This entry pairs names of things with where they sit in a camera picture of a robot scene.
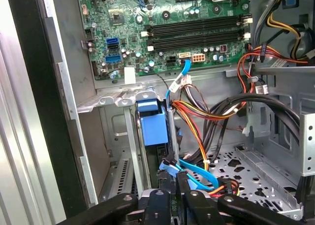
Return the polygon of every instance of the blue connector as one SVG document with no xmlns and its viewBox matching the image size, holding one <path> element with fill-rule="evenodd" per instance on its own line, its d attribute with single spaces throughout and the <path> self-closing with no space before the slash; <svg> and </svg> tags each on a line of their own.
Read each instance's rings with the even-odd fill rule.
<svg viewBox="0 0 315 225">
<path fill-rule="evenodd" d="M 119 54 L 105 57 L 105 62 L 108 64 L 119 63 L 121 61 L 122 57 Z"/>
<path fill-rule="evenodd" d="M 107 38 L 106 44 L 119 44 L 119 39 L 118 38 Z"/>
</svg>

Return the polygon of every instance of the yellow wire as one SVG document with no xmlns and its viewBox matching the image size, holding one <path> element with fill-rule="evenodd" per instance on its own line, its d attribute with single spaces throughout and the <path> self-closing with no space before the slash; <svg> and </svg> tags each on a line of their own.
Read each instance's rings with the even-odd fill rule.
<svg viewBox="0 0 315 225">
<path fill-rule="evenodd" d="M 292 27 L 290 27 L 284 23 L 275 21 L 273 19 L 273 13 L 271 13 L 271 15 L 268 17 L 267 24 L 270 27 L 275 27 L 275 28 L 283 29 L 283 30 L 286 30 L 289 32 L 293 32 L 296 35 L 296 42 L 295 42 L 295 45 L 294 45 L 293 51 L 292 51 L 292 56 L 294 59 L 296 59 L 295 52 L 299 46 L 299 40 L 301 39 L 301 36 L 299 35 L 299 33 L 295 29 L 293 29 Z"/>
<path fill-rule="evenodd" d="M 213 114 L 209 114 L 209 113 L 206 113 L 206 112 L 204 112 L 204 111 L 201 111 L 201 110 L 199 110 L 198 108 L 195 108 L 195 107 L 192 106 L 191 104 L 186 103 L 186 102 L 184 102 L 184 101 L 180 101 L 180 100 L 174 100 L 174 101 L 173 101 L 173 103 L 177 103 L 177 102 L 179 102 L 179 103 L 181 103 L 181 104 L 183 104 L 183 105 L 186 105 L 187 107 L 192 108 L 193 110 L 195 110 L 195 111 L 197 111 L 197 112 L 199 112 L 199 113 L 201 113 L 201 114 L 203 114 L 203 115 L 206 115 L 206 116 L 208 116 L 208 117 L 211 117 L 211 118 L 226 119 L 226 118 L 229 118 L 229 117 L 231 117 L 231 116 L 233 116 L 233 115 L 235 114 L 235 113 L 232 113 L 232 114 L 224 115 L 224 116 L 213 115 Z"/>
<path fill-rule="evenodd" d="M 207 162 L 205 162 L 207 160 L 207 155 L 206 155 L 206 152 L 204 151 L 203 147 L 202 147 L 202 143 L 198 137 L 198 133 L 195 131 L 193 125 L 192 125 L 192 122 L 190 121 L 189 117 L 187 116 L 187 114 L 182 110 L 182 109 L 177 109 L 181 114 L 182 116 L 184 117 L 184 119 L 186 120 L 190 130 L 192 131 L 193 135 L 195 136 L 195 138 L 197 139 L 198 141 L 198 144 L 199 144 L 199 148 L 200 148 L 200 151 L 201 151 L 201 154 L 202 154 L 202 158 L 204 160 L 204 169 L 206 171 L 208 171 L 209 169 L 209 165 Z"/>
</svg>

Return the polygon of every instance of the screw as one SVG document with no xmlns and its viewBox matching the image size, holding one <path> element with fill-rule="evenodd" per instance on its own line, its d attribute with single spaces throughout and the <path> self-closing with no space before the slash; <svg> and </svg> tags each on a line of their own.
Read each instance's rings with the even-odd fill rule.
<svg viewBox="0 0 315 225">
<path fill-rule="evenodd" d="M 190 192 L 190 194 L 193 195 L 193 196 L 197 196 L 198 192 Z"/>
<path fill-rule="evenodd" d="M 227 202 L 232 202 L 233 198 L 230 197 L 230 196 L 227 196 L 227 197 L 224 198 L 224 200 L 226 200 Z"/>
<path fill-rule="evenodd" d="M 246 4 L 243 5 L 242 8 L 243 8 L 244 10 L 246 10 L 246 9 L 248 9 L 248 7 L 249 7 L 249 6 L 248 6 L 248 4 L 246 3 Z"/>
<path fill-rule="evenodd" d="M 129 201 L 129 200 L 132 200 L 132 198 L 130 197 L 130 195 L 126 195 L 126 196 L 124 197 L 124 200 L 125 200 L 125 201 Z"/>
</svg>

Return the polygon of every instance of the black connector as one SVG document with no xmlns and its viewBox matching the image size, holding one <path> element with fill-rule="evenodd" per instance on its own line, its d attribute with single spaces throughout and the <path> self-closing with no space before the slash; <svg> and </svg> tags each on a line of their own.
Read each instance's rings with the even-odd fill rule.
<svg viewBox="0 0 315 225">
<path fill-rule="evenodd" d="M 166 156 L 163 163 L 165 165 L 176 165 L 177 161 L 175 160 L 175 152 L 172 152 L 168 156 Z"/>
<path fill-rule="evenodd" d="M 90 28 L 90 29 L 85 29 L 84 30 L 84 33 L 85 33 L 85 39 L 86 41 L 94 41 L 95 38 L 94 38 L 94 34 L 93 34 L 93 29 Z"/>
<path fill-rule="evenodd" d="M 267 43 L 263 43 L 260 52 L 260 62 L 263 63 L 266 57 Z"/>
</svg>

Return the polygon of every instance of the white label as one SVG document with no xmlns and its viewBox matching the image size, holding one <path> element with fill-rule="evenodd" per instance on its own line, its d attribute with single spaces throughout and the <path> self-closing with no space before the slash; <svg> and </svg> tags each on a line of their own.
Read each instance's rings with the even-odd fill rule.
<svg viewBox="0 0 315 225">
<path fill-rule="evenodd" d="M 270 67 L 283 67 L 286 63 L 286 60 L 277 59 Z"/>
<path fill-rule="evenodd" d="M 124 68 L 125 84 L 135 84 L 136 83 L 136 72 L 134 67 L 126 66 Z"/>
<path fill-rule="evenodd" d="M 176 93 L 178 91 L 178 89 L 181 86 L 181 80 L 183 79 L 183 77 L 184 76 L 182 74 L 178 75 L 178 77 L 175 79 L 175 81 L 173 81 L 171 86 L 168 88 L 170 90 L 170 92 Z"/>
</svg>

